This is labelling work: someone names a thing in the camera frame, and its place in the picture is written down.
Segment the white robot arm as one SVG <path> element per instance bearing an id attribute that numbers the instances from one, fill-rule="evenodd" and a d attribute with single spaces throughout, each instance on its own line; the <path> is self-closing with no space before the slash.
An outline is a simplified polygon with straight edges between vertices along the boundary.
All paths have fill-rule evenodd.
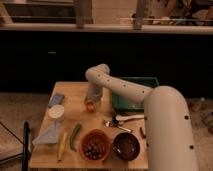
<path id="1" fill-rule="evenodd" d="M 173 87 L 151 88 L 112 77 L 106 64 L 86 70 L 85 100 L 97 103 L 103 88 L 144 108 L 149 171 L 199 171 L 189 109 Z"/>

